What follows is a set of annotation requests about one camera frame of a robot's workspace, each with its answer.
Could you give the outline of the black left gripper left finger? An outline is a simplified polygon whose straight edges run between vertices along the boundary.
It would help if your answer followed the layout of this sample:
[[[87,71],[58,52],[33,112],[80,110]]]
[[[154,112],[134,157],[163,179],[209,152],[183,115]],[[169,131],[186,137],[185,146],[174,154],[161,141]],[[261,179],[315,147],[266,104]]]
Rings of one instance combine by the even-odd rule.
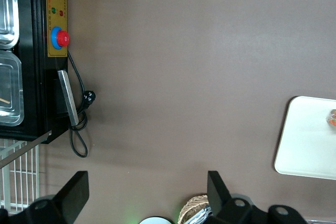
[[[25,211],[27,223],[74,223],[88,199],[88,172],[78,171],[58,193],[29,206]]]

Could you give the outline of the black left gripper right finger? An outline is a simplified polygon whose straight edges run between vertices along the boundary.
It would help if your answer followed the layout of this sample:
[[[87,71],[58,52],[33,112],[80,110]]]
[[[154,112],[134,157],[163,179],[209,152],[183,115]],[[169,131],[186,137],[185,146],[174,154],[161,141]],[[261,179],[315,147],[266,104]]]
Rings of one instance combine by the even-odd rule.
[[[212,214],[207,223],[265,223],[265,213],[244,195],[231,195],[219,172],[207,174],[207,198]]]

